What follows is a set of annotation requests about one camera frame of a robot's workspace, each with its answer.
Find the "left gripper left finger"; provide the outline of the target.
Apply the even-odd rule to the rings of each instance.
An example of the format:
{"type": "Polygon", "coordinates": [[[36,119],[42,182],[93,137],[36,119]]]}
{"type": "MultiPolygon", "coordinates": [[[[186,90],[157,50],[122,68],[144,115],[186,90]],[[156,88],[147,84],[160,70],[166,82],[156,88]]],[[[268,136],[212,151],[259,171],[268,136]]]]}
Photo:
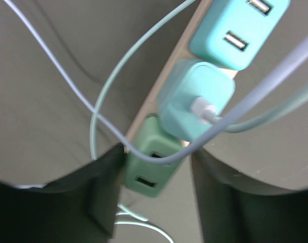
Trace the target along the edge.
{"type": "Polygon", "coordinates": [[[108,242],[125,158],[118,143],[41,188],[0,181],[0,242],[108,242]]]}

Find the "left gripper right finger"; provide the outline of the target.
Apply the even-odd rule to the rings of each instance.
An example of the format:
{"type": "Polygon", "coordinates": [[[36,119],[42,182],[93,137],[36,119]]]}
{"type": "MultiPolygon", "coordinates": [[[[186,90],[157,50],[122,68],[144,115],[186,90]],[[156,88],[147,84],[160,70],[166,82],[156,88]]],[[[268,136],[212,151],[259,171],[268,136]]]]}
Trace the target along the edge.
{"type": "Polygon", "coordinates": [[[204,149],[191,164],[204,242],[308,242],[308,188],[256,180],[204,149]]]}

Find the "green usb charger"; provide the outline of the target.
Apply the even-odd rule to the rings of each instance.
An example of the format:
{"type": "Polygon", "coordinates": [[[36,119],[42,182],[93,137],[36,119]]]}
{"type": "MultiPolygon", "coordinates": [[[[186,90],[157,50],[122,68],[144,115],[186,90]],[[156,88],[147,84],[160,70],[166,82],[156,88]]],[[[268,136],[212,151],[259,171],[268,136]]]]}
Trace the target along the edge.
{"type": "MultiPolygon", "coordinates": [[[[180,139],[167,133],[160,125],[156,114],[148,115],[134,138],[134,147],[141,153],[163,158],[182,150],[180,139]]],[[[178,170],[182,161],[170,165],[152,164],[132,153],[127,155],[124,185],[141,195],[155,198],[178,170]]]]}

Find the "teal usb charger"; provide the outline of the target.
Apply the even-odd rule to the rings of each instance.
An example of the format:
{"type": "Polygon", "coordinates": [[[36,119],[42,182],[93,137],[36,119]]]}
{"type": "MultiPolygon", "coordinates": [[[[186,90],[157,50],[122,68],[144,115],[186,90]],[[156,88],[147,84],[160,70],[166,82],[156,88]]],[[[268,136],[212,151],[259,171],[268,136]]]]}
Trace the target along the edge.
{"type": "Polygon", "coordinates": [[[181,59],[156,98],[161,126],[192,142],[211,127],[207,117],[219,115],[234,91],[234,80],[215,65],[181,59]]]}

